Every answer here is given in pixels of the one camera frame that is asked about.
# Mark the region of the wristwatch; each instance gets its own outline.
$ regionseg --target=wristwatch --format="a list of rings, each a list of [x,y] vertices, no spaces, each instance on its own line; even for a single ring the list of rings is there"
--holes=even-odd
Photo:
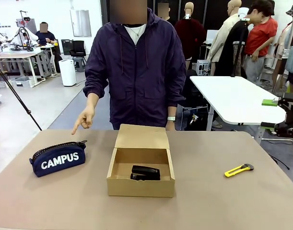
[[[168,121],[174,121],[175,122],[176,121],[176,117],[175,116],[168,116],[167,117],[167,120]]]

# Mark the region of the yellow utility knife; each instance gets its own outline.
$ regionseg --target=yellow utility knife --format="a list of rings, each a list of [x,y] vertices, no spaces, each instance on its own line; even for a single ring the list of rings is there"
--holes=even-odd
[[[224,173],[224,175],[226,177],[231,177],[231,176],[235,176],[236,174],[241,173],[243,171],[252,171],[252,170],[254,170],[253,165],[251,165],[251,164],[243,164],[243,165],[241,165],[241,166],[239,166],[237,168],[234,168],[234,169],[232,169],[230,171],[227,171],[226,173]]]

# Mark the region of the open box lid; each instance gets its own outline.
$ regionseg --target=open box lid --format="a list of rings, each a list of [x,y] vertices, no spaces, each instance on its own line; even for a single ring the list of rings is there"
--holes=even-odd
[[[115,148],[170,149],[165,128],[121,124]]]

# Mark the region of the navy pencil case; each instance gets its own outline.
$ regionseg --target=navy pencil case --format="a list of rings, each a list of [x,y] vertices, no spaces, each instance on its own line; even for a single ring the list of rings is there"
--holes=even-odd
[[[29,159],[33,172],[41,177],[85,163],[86,142],[67,142],[39,150]]]

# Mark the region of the box cutter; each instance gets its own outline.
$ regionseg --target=box cutter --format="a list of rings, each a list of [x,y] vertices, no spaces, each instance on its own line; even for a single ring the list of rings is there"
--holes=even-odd
[[[224,173],[224,175],[226,177],[231,177],[231,176],[235,176],[238,173],[241,173],[243,171],[252,171],[254,170],[254,166],[251,164],[243,164],[237,168],[231,169],[230,171],[227,171],[226,173]]]
[[[132,174],[130,178],[136,181],[159,181],[160,180],[160,170],[146,167],[133,165],[131,169]]]

